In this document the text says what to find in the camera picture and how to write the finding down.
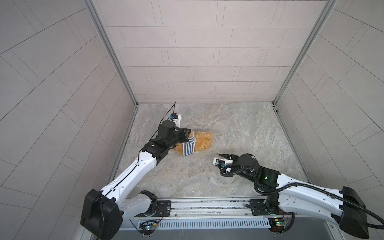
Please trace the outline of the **right small circuit board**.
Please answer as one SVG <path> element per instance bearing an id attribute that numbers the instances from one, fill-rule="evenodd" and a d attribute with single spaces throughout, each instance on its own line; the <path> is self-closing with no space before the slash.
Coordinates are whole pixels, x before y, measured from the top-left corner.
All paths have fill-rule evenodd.
<path id="1" fill-rule="evenodd" d="M 269 230 L 273 233 L 283 231 L 287 225 L 286 221 L 282 218 L 269 218 L 268 221 L 271 226 Z"/>

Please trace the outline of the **small circuit board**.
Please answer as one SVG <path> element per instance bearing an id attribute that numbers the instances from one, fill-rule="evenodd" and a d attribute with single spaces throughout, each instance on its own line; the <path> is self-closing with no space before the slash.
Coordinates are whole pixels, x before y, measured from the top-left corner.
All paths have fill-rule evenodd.
<path id="1" fill-rule="evenodd" d="M 271 226 L 269 230 L 273 233 L 283 231 L 287 225 L 286 221 L 282 218 L 269 218 L 268 221 Z"/>
<path id="2" fill-rule="evenodd" d="M 158 224 L 159 223 L 157 221 L 149 220 L 149 221 L 145 221 L 143 223 L 140 223 L 139 227 L 140 227 L 141 231 L 155 231 Z"/>

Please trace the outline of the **blue white striped knit sweater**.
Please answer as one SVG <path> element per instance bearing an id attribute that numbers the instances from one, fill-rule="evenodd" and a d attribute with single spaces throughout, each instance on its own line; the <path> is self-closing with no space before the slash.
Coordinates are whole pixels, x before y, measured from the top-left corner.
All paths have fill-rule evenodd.
<path id="1" fill-rule="evenodd" d="M 196 137 L 193 136 L 189 138 L 187 142 L 182 143 L 182 146 L 183 146 L 183 157 L 187 157 L 195 154 Z"/>

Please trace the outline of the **aluminium mounting rail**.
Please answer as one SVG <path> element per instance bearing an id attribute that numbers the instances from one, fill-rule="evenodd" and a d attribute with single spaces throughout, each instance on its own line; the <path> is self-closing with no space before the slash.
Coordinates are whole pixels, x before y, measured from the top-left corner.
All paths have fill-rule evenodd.
<path id="1" fill-rule="evenodd" d="M 245 207 L 250 200 L 265 200 L 271 197 L 251 196 L 251 197 L 222 197 L 222 198 L 168 198 L 157 199 L 171 201 L 171 211 L 169 219 L 234 219 L 234 218 L 278 218 L 287 216 L 290 213 L 315 217 L 326 221 L 332 221 L 331 211 L 325 206 L 326 200 L 321 199 L 320 205 L 306 203 L 293 196 L 283 195 L 280 209 L 288 213 L 283 216 L 253 216 L 252 211 Z"/>

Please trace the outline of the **left small circuit board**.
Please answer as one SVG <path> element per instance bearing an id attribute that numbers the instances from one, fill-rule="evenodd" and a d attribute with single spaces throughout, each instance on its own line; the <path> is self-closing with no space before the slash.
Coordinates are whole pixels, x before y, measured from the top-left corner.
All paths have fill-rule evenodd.
<path id="1" fill-rule="evenodd" d="M 141 231 L 155 231 L 158 224 L 159 223 L 157 221 L 149 220 L 149 221 L 145 221 L 143 223 L 140 223 L 139 227 L 140 227 Z"/>

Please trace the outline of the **aluminium corner post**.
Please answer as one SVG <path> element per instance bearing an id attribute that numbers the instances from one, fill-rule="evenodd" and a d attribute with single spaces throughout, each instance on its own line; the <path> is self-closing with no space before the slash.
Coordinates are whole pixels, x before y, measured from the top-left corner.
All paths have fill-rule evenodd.
<path id="1" fill-rule="evenodd" d="M 90 18 L 93 22 L 93 24 L 95 25 L 95 28 L 101 38 L 101 42 L 102 44 L 104 45 L 111 61 L 112 61 L 112 64 L 115 68 L 115 70 L 117 71 L 119 77 L 121 78 L 125 88 L 127 89 L 128 93 L 129 93 L 129 96 L 131 98 L 131 100 L 133 101 L 134 103 L 134 106 L 137 108 L 138 107 L 138 102 L 134 96 L 134 93 L 131 89 L 131 87 L 129 86 L 129 82 L 126 78 L 126 75 L 122 69 L 122 66 L 117 58 L 117 55 L 116 55 L 116 52 L 107 36 L 107 32 L 101 22 L 101 19 L 100 17 L 98 16 L 98 13 L 96 11 L 96 8 L 95 8 L 95 5 L 93 3 L 93 1 L 91 0 L 84 0 L 84 5 L 85 5 L 85 8 L 87 9 L 89 15 L 90 15 Z"/>
<path id="2" fill-rule="evenodd" d="M 299 69 L 300 65 L 302 64 L 304 58 L 308 54 L 309 50 L 311 49 L 313 43 L 316 40 L 316 37 L 319 35 L 321 29 L 323 28 L 324 24 L 326 23 L 327 19 L 329 18 L 329 15 L 331 14 L 332 10 L 334 9 L 335 4 L 337 3 L 337 0 L 329 0 L 326 2 L 326 4 L 323 7 L 323 10 L 321 11 L 317 21 L 315 22 L 307 40 L 305 41 L 305 44 L 303 45 L 302 49 L 299 52 L 299 55 L 297 56 L 293 66 L 291 67 L 285 81 L 282 84 L 282 87 L 280 88 L 275 100 L 273 101 L 273 106 L 275 109 L 277 109 L 277 104 L 279 103 L 280 99 L 282 98 L 285 90 L 288 88 L 288 85 L 290 84 L 291 80 L 293 79 L 294 75 L 296 74 L 297 70 Z"/>

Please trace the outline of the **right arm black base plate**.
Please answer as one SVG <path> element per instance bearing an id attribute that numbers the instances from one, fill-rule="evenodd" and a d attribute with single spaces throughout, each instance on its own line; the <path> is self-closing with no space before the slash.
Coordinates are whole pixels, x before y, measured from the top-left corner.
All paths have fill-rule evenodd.
<path id="1" fill-rule="evenodd" d="M 280 203 L 277 200 L 272 199 L 250 200 L 245 207 L 252 211 L 253 216 L 283 216 L 288 214 L 280 209 Z"/>

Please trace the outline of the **brown teddy bear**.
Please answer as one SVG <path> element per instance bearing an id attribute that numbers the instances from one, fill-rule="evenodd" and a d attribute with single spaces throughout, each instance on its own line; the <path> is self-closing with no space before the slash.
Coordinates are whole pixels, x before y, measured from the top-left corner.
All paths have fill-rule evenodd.
<path id="1" fill-rule="evenodd" d="M 204 151 L 209 149 L 213 145 L 213 138 L 214 133 L 212 132 L 194 132 L 192 131 L 189 138 L 195 136 L 196 137 L 196 146 L 195 146 L 195 153 Z M 183 146 L 182 143 L 179 143 L 174 148 L 174 151 L 176 151 L 180 156 L 183 156 Z"/>

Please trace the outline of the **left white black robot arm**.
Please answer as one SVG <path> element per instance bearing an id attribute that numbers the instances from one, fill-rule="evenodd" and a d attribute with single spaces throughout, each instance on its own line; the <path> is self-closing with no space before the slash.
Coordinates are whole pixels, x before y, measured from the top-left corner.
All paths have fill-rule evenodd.
<path id="1" fill-rule="evenodd" d="M 118 232 L 124 219 L 139 214 L 153 214 L 157 196 L 142 191 L 127 199 L 138 182 L 179 143 L 189 140 L 191 129 L 180 128 L 174 121 L 163 121 L 157 136 L 139 151 L 138 157 L 118 177 L 97 191 L 92 189 L 84 200 L 80 224 L 101 240 L 110 240 Z"/>

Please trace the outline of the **left aluminium corner post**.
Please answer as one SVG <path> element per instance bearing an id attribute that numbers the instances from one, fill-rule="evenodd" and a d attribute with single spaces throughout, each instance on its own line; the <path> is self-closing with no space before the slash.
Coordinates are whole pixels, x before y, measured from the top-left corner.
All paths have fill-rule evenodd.
<path id="1" fill-rule="evenodd" d="M 129 82 L 126 78 L 126 75 L 122 69 L 122 66 L 117 58 L 117 55 L 116 55 L 116 52 L 107 36 L 107 32 L 101 22 L 101 19 L 100 17 L 98 16 L 98 13 L 96 11 L 96 8 L 95 8 L 95 5 L 93 3 L 93 1 L 91 0 L 84 0 L 84 5 L 85 5 L 85 8 L 87 9 L 89 15 L 90 15 L 90 18 L 93 22 L 93 24 L 95 25 L 95 28 L 101 38 L 101 42 L 102 44 L 104 45 L 111 61 L 112 61 L 112 64 L 115 68 L 115 70 L 117 71 L 119 77 L 121 78 L 125 88 L 127 89 L 128 93 L 129 93 L 129 96 L 131 98 L 131 100 L 133 101 L 134 103 L 134 106 L 137 108 L 138 107 L 138 102 L 134 96 L 134 93 L 131 89 L 131 87 L 129 86 Z"/>

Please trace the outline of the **white ventilation grille strip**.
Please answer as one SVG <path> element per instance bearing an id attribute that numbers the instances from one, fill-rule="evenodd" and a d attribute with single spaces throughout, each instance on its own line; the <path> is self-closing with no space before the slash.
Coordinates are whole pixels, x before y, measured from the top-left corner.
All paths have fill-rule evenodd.
<path id="1" fill-rule="evenodd" d="M 265 218 L 237 219 L 165 219 L 157 230 L 270 229 Z"/>

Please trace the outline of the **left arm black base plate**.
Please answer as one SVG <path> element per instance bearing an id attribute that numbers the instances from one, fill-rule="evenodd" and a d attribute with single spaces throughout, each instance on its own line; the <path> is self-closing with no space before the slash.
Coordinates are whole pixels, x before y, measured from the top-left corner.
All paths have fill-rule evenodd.
<path id="1" fill-rule="evenodd" d="M 155 217 L 169 217 L 171 211 L 171 201 L 162 201 L 157 200 L 156 205 L 154 203 L 150 204 L 148 211 L 142 214 L 136 215 L 137 217 L 146 217 L 146 218 L 155 218 Z"/>

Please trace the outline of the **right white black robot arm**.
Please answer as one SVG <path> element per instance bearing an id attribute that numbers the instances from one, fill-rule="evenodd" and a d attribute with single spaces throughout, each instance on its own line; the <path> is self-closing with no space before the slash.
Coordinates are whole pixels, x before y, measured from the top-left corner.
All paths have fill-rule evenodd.
<path id="1" fill-rule="evenodd" d="M 312 216 L 336 224 L 356 238 L 370 237 L 366 205 L 352 188 L 328 189 L 295 180 L 262 167 L 252 154 L 218 155 L 213 164 L 223 177 L 238 175 L 251 181 L 258 194 L 267 196 L 264 203 L 267 213 Z"/>

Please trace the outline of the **right aluminium corner post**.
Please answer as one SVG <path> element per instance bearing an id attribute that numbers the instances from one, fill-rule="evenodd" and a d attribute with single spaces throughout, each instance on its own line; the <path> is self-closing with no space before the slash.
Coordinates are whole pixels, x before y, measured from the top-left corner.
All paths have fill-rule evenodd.
<path id="1" fill-rule="evenodd" d="M 307 40 L 305 41 L 305 44 L 303 45 L 302 49 L 299 52 L 299 55 L 297 56 L 293 66 L 291 67 L 285 81 L 282 84 L 282 87 L 280 88 L 275 100 L 273 101 L 273 106 L 275 109 L 277 109 L 277 104 L 279 103 L 280 99 L 282 98 L 285 90 L 288 88 L 288 85 L 290 84 L 291 80 L 293 79 L 294 75 L 296 74 L 297 70 L 299 69 L 300 65 L 302 64 L 304 58 L 308 54 L 309 50 L 311 49 L 313 43 L 316 40 L 316 37 L 319 35 L 321 29 L 323 28 L 324 24 L 326 23 L 327 19 L 329 18 L 329 15 L 331 14 L 332 10 L 334 9 L 335 4 L 337 3 L 337 0 L 329 0 L 326 2 L 326 4 L 323 7 L 323 10 L 321 11 L 317 21 L 315 22 Z"/>

